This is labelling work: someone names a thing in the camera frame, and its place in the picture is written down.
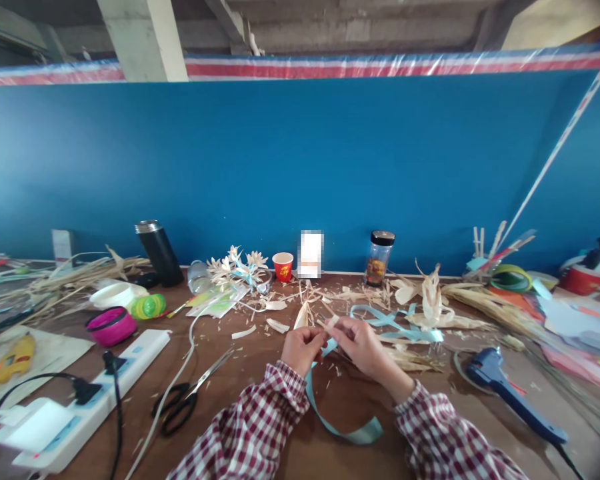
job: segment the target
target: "checkered shirt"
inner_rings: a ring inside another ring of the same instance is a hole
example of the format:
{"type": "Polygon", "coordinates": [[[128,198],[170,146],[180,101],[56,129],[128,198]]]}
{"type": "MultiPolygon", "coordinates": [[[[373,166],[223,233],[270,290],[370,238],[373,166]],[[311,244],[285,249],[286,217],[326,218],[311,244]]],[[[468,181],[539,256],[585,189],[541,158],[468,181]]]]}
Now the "checkered shirt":
{"type": "MultiPolygon", "coordinates": [[[[418,479],[526,479],[508,456],[456,414],[445,395],[431,395],[416,384],[395,412],[411,446],[407,462],[418,479]]],[[[305,386],[286,363],[267,365],[262,383],[248,386],[214,417],[167,480],[273,478],[288,436],[309,409],[305,386]]]]}

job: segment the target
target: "white power strip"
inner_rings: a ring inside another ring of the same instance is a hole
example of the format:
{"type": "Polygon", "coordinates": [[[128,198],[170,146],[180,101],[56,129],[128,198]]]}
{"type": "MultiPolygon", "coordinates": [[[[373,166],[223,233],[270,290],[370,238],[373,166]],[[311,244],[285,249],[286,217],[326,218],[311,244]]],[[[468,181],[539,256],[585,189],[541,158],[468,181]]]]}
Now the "white power strip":
{"type": "MultiPolygon", "coordinates": [[[[149,367],[169,342],[169,330],[145,330],[119,358],[126,359],[120,367],[118,385],[120,396],[124,397],[140,375],[149,367]]],[[[22,452],[13,460],[13,465],[31,469],[36,478],[50,473],[60,473],[87,440],[115,408],[115,389],[113,375],[100,373],[92,383],[102,385],[100,391],[86,405],[76,405],[75,401],[67,407],[73,414],[67,426],[39,453],[34,455],[22,452]]]]}

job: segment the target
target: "green yellow toy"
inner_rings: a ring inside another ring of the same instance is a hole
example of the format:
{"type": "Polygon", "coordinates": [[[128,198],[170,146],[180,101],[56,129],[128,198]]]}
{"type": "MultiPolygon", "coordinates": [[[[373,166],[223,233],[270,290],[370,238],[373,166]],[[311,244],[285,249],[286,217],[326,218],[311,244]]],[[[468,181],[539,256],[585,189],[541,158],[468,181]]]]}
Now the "green yellow toy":
{"type": "Polygon", "coordinates": [[[131,304],[129,312],[136,320],[149,320],[159,317],[165,312],[167,302],[160,293],[138,298],[131,304]]]}

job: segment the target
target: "pink bowl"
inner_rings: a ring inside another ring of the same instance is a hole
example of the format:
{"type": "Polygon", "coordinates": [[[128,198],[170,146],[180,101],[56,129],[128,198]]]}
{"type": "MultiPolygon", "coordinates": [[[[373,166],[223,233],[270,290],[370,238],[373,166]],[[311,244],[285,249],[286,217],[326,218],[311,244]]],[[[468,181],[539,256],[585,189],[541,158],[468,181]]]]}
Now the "pink bowl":
{"type": "Polygon", "coordinates": [[[89,320],[86,327],[96,342],[103,347],[112,347],[129,338],[137,324],[126,308],[112,307],[89,320]]]}

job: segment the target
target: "red paper cup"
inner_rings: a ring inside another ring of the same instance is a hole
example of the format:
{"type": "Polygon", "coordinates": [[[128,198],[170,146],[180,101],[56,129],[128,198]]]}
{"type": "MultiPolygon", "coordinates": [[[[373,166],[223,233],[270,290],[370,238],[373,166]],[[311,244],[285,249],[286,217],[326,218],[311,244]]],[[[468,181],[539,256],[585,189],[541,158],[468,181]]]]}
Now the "red paper cup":
{"type": "Polygon", "coordinates": [[[574,265],[561,278],[560,286],[576,295],[590,295],[600,287],[600,272],[574,265]]]}
{"type": "Polygon", "coordinates": [[[275,276],[282,282],[291,280],[291,264],[293,263],[293,255],[286,252],[276,253],[273,258],[273,266],[275,267],[275,276]]]}

